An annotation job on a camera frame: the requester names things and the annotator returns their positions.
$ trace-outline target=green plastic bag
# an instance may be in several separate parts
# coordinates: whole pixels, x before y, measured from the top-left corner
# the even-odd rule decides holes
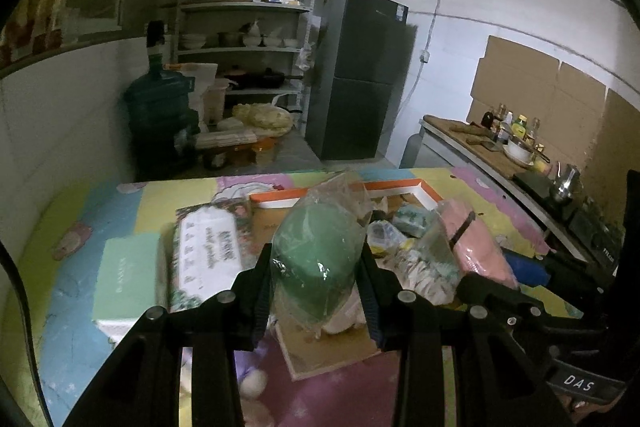
[[[306,327],[327,322],[351,294],[372,204],[344,172],[312,187],[273,235],[276,298]]]

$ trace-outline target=refrigerator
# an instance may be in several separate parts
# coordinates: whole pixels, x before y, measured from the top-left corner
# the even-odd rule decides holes
[[[328,0],[318,35],[305,139],[321,160],[373,158],[402,70],[407,7]]]

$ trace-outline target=metal shelf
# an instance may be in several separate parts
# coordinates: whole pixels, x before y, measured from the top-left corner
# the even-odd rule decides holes
[[[277,89],[266,88],[249,88],[249,89],[234,89],[225,92],[225,96],[240,96],[242,94],[299,94],[300,89],[294,87],[278,87]]]
[[[183,12],[204,12],[217,11],[226,9],[235,10],[281,10],[284,12],[304,13],[310,12],[311,8],[307,6],[296,6],[292,4],[278,4],[274,2],[235,2],[235,1],[196,1],[185,3],[180,6]]]
[[[203,53],[235,53],[235,52],[280,52],[280,53],[299,53],[298,48],[270,48],[270,47],[258,47],[247,46],[242,48],[200,48],[197,50],[182,50],[178,51],[179,55],[196,55]]]

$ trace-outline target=wooden cutting board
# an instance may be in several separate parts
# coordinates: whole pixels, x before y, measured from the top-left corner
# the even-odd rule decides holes
[[[499,172],[508,180],[513,178],[514,174],[517,174],[518,172],[524,172],[526,170],[519,165],[516,165],[509,158],[507,158],[506,154],[503,151],[492,152],[485,149],[485,147],[479,144],[469,145],[466,142],[466,139],[471,136],[470,134],[455,132],[451,130],[452,126],[466,126],[467,124],[464,122],[458,120],[446,120],[444,118],[438,118],[430,114],[424,115],[424,121],[433,125],[436,129],[462,145],[462,147],[478,156],[482,161],[494,168],[495,171]]]

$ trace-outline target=gas stove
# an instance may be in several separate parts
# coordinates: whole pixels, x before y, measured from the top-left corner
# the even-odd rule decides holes
[[[537,172],[525,171],[514,175],[513,182],[544,208],[551,217],[585,247],[604,271],[612,274],[618,266],[622,235],[597,215],[593,206],[571,201],[559,206],[549,197],[553,182]]]

